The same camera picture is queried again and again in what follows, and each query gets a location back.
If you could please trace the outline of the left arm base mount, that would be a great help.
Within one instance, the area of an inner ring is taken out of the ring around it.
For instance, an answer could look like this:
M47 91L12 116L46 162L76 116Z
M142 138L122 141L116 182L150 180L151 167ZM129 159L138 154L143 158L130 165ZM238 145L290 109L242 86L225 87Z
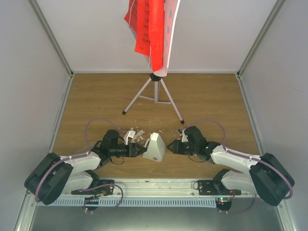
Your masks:
M89 186L89 189L91 189L91 191L80 191L80 190L75 190L72 191L71 194L72 195L93 195L93 196L97 196L97 195L112 195L113 194L113 186L111 186L111 184L114 184L114 180L98 180L95 183L92 183Z

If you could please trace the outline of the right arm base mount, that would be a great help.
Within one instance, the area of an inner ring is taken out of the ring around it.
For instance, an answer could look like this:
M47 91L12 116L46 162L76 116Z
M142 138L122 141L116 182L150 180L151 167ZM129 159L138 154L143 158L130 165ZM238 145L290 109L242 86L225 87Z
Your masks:
M227 189L220 181L217 180L197 180L193 186L198 191L199 195L213 196L213 195L241 195L240 190Z

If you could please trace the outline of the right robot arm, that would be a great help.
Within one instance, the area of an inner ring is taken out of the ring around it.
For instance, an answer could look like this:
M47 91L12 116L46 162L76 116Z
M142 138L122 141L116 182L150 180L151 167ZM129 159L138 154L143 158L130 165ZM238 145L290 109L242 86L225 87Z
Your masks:
M219 142L207 141L196 126L181 129L180 133L181 139L167 146L173 154L196 155L203 162L225 166L213 178L217 194L245 191L272 206L292 197L295 181L274 155L250 155L228 149Z

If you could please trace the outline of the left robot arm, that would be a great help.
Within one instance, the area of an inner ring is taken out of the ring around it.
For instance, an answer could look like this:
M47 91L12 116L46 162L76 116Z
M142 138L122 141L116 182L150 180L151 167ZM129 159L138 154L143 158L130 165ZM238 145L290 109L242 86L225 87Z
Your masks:
M24 182L24 187L34 194L37 202L50 205L62 194L101 196L109 194L113 181L99 186L100 178L94 172L116 158L134 158L146 152L146 147L129 143L126 133L121 137L113 129L107 131L87 152L74 156L47 154Z

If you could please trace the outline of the white metronome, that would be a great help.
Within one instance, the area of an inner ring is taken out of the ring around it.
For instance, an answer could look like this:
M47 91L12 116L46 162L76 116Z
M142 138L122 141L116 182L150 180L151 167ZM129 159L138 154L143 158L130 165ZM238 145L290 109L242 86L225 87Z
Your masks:
M162 162L166 154L166 145L162 137L153 132L145 144L146 152L142 157L148 160Z

